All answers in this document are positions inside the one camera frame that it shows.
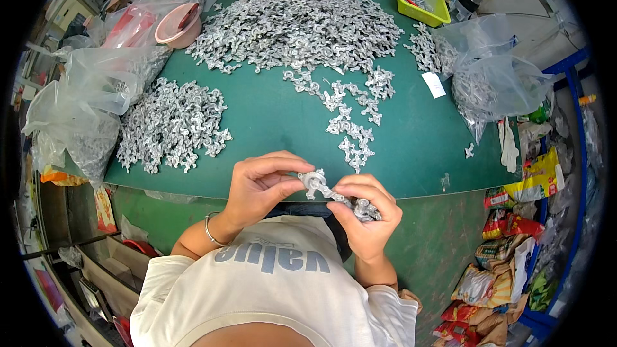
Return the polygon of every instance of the silver bracelet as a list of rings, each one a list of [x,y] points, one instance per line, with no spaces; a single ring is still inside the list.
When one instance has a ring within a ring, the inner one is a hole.
[[[228,246],[229,244],[231,244],[231,243],[233,242],[233,240],[232,240],[232,241],[230,241],[230,242],[228,242],[227,244],[223,244],[223,243],[219,243],[218,241],[216,241],[216,240],[214,239],[214,237],[212,237],[212,235],[210,235],[210,231],[208,230],[208,221],[210,221],[210,218],[211,218],[210,216],[211,216],[212,214],[214,214],[214,213],[217,213],[217,214],[218,214],[218,213],[220,213],[220,212],[210,212],[210,213],[208,213],[208,214],[205,216],[205,221],[204,221],[205,233],[208,235],[208,237],[210,237],[210,241],[211,241],[211,242],[213,242],[213,243],[215,243],[216,245],[218,245],[218,246]]]

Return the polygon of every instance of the plastic bin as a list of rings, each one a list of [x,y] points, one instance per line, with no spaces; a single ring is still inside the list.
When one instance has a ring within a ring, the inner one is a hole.
[[[416,7],[413,4],[409,4],[405,0],[396,0],[396,3],[400,13],[419,20],[427,26],[437,27],[442,23],[450,23],[450,13],[448,12],[448,7],[445,5],[445,0],[437,0],[434,12],[432,13],[422,10],[420,7]]]

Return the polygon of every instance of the white label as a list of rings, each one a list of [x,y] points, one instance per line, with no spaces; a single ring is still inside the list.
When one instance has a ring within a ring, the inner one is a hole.
[[[443,89],[443,86],[437,74],[431,71],[430,73],[422,74],[422,78],[424,78],[426,84],[428,85],[428,88],[430,89],[433,98],[439,98],[440,96],[445,95],[445,90]]]

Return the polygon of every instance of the finger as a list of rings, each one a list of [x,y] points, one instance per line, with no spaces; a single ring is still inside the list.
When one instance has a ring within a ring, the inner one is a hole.
[[[304,184],[297,178],[281,181],[264,191],[267,201],[277,204],[297,191],[303,190]]]
[[[383,194],[386,195],[386,197],[388,197],[393,203],[396,203],[396,199],[388,193],[388,191],[386,190],[386,188],[384,188],[384,186],[381,184],[381,182],[379,182],[374,175],[372,174],[350,174],[350,175],[346,175],[345,177],[343,177],[342,179],[340,179],[336,185],[349,185],[350,183],[355,183],[357,185],[367,185],[367,186],[372,186],[375,187],[379,190],[382,191]]]
[[[343,196],[366,198],[381,212],[383,221],[400,219],[402,215],[400,208],[376,187],[350,183],[348,185],[337,185],[335,190]]]
[[[341,223],[341,226],[348,236],[364,229],[362,223],[345,204],[330,201],[326,206],[335,215],[336,220]]]
[[[243,164],[243,174],[251,180],[259,179],[277,171],[305,173],[315,170],[315,166],[296,158],[266,157],[255,158]]]
[[[304,158],[302,158],[300,156],[297,156],[294,153],[290,153],[287,150],[273,151],[271,153],[266,153],[266,154],[264,154],[262,156],[255,157],[255,158],[268,158],[268,157],[295,158],[295,159],[301,159],[302,161],[307,162],[306,159],[304,159]]]

